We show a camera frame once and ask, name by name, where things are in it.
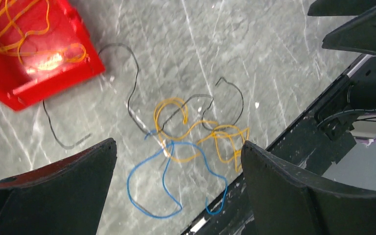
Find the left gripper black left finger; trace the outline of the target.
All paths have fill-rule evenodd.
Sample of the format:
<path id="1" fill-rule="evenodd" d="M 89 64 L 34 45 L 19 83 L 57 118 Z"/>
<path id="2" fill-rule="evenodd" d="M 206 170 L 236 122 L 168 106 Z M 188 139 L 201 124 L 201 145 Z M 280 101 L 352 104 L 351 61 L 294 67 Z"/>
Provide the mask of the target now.
<path id="1" fill-rule="evenodd" d="M 0 235 L 94 235 L 117 161 L 113 138 L 0 180 Z"/>

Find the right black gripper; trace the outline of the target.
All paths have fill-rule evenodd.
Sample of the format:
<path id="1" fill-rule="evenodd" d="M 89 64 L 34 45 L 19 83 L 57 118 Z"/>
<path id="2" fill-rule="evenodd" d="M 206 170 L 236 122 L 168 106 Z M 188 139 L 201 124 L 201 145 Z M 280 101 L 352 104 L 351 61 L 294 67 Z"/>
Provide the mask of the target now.
<path id="1" fill-rule="evenodd" d="M 376 55 L 376 0 L 317 0 L 307 15 L 353 16 L 324 37 L 322 48 Z"/>

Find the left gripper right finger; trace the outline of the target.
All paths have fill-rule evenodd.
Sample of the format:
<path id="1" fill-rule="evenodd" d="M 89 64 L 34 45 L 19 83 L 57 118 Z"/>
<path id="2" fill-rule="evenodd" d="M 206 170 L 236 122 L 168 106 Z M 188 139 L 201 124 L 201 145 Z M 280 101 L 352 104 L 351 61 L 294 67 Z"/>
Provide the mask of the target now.
<path id="1" fill-rule="evenodd" d="M 243 175 L 260 235 L 376 235 L 376 191 L 329 180 L 250 141 Z"/>

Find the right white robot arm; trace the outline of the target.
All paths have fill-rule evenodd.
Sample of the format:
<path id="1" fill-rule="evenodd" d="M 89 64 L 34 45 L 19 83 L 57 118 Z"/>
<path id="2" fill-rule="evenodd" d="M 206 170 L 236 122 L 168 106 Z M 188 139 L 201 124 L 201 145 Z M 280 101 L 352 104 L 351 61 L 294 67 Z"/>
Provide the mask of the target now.
<path id="1" fill-rule="evenodd" d="M 350 21 L 325 36 L 322 47 L 369 55 L 343 76 L 343 87 L 315 114 L 318 129 L 336 140 L 353 129 L 359 116 L 376 114 L 376 0 L 317 0 L 308 15 L 350 16 Z"/>

